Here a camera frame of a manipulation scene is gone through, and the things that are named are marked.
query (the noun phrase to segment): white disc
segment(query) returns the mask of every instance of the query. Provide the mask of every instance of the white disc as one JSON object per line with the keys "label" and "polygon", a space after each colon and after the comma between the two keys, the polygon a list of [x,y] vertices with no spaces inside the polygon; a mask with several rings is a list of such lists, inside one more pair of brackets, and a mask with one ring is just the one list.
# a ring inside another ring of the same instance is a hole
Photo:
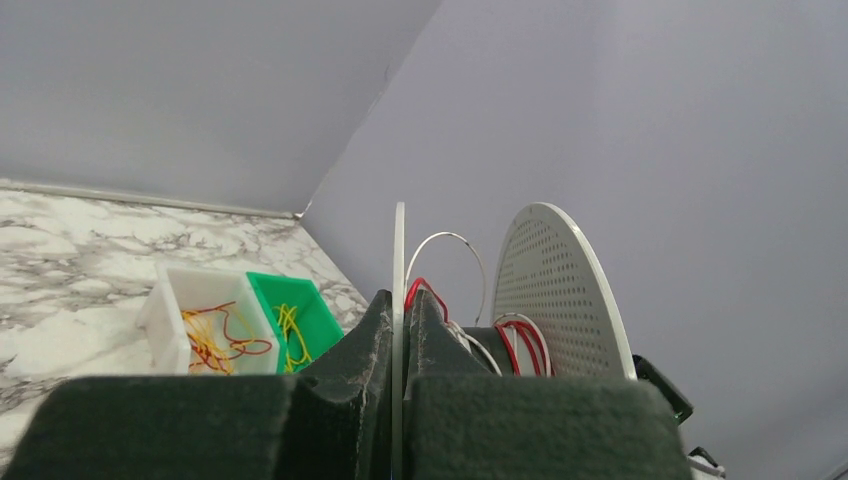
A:
{"label": "white disc", "polygon": [[516,215],[501,247],[493,318],[518,312],[545,335],[556,375],[636,380],[636,367],[607,278],[586,236],[565,212],[534,203]]}
{"label": "white disc", "polygon": [[405,208],[398,202],[395,210],[395,248],[392,264],[392,478],[403,476],[403,300]]}

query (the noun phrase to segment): white wall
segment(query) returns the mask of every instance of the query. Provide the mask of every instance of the white wall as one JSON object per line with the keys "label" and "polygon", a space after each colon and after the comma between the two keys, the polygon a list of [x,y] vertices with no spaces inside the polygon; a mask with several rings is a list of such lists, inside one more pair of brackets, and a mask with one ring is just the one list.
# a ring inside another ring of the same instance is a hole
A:
{"label": "white wall", "polygon": [[439,0],[0,0],[0,177],[301,211]]}
{"label": "white wall", "polygon": [[[410,250],[455,230],[490,270],[513,215],[553,202],[694,402],[690,446],[733,478],[819,478],[848,457],[848,10],[766,3],[445,3],[307,228],[369,296],[395,201]],[[473,257],[421,262],[467,324]]]}

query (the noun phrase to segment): white cable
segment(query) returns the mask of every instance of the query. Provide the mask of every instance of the white cable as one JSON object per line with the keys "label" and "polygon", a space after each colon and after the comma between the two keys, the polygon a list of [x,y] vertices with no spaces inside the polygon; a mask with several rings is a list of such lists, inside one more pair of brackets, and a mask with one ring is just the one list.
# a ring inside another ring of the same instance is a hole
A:
{"label": "white cable", "polygon": [[489,353],[489,350],[483,346],[482,343],[478,342],[476,338],[471,335],[465,333],[465,331],[460,327],[456,322],[452,322],[448,320],[448,331],[457,339],[457,341],[465,347],[469,352],[471,351],[471,345],[477,347],[477,350],[486,357],[486,361],[489,362],[489,365],[492,366],[492,369],[499,376],[503,376],[503,372],[501,372],[501,368],[498,366],[498,362],[495,361],[495,358],[492,357],[492,354]]}
{"label": "white cable", "polygon": [[542,345],[541,345],[542,354],[545,357],[545,375],[550,377],[551,374],[552,374],[552,371],[553,371],[553,369],[551,368],[551,352],[548,350],[548,342],[545,341],[545,336],[542,334],[542,331],[539,330],[539,326],[536,325],[536,322],[534,322],[533,320],[530,320],[530,318],[527,315],[524,315],[524,314],[521,314],[521,313],[515,313],[515,312],[508,312],[508,313],[504,313],[503,315],[499,316],[498,318],[495,319],[494,322],[492,322],[492,326],[497,325],[501,320],[503,320],[506,317],[518,317],[518,318],[522,319],[523,321],[525,321],[528,325],[530,325],[530,328],[532,328],[533,330],[536,331],[536,335],[539,336],[539,340],[542,342]]}
{"label": "white cable", "polygon": [[477,249],[471,246],[464,237],[457,233],[453,232],[439,232],[430,235],[425,238],[421,244],[418,245],[418,248],[415,249],[415,253],[412,254],[412,258],[409,260],[409,266],[406,268],[406,275],[404,276],[404,285],[409,285],[409,275],[412,273],[412,266],[415,265],[415,259],[418,258],[418,254],[421,253],[421,249],[424,248],[424,245],[430,242],[437,237],[454,237],[462,240],[465,243],[465,246],[471,250],[471,253],[474,254],[474,257],[477,258],[477,264],[480,265],[480,275],[483,277],[483,298],[480,299],[480,309],[477,311],[477,318],[474,319],[474,326],[476,327],[478,323],[480,323],[480,317],[483,316],[483,307],[486,305],[486,269],[483,268],[483,260],[480,258],[480,254],[477,253]]}

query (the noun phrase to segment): white marble surface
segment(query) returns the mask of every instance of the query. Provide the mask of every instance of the white marble surface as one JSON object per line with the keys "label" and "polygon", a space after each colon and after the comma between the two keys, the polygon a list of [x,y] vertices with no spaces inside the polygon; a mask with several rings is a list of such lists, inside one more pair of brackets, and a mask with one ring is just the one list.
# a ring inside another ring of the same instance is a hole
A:
{"label": "white marble surface", "polygon": [[310,278],[346,332],[365,311],[294,219],[0,190],[0,473],[58,382],[150,372],[134,321],[160,261]]}

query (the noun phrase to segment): white plastic bin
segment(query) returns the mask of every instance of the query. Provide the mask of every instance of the white plastic bin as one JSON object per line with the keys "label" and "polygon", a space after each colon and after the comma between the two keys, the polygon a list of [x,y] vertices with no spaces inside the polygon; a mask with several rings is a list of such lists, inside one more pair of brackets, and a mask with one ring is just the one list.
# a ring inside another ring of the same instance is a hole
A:
{"label": "white plastic bin", "polygon": [[[245,272],[175,265],[159,265],[157,271],[159,280],[136,320],[147,333],[155,373],[186,375],[189,372],[192,352],[182,311],[201,310],[228,302],[236,302],[234,307],[257,339],[271,344],[271,349],[262,355],[242,355],[232,360],[233,373],[276,373],[280,344]],[[214,330],[220,331],[220,325],[216,327]],[[248,336],[241,322],[235,321],[235,318],[229,321],[227,331],[234,337]],[[223,335],[217,340],[222,347],[227,345]]]}

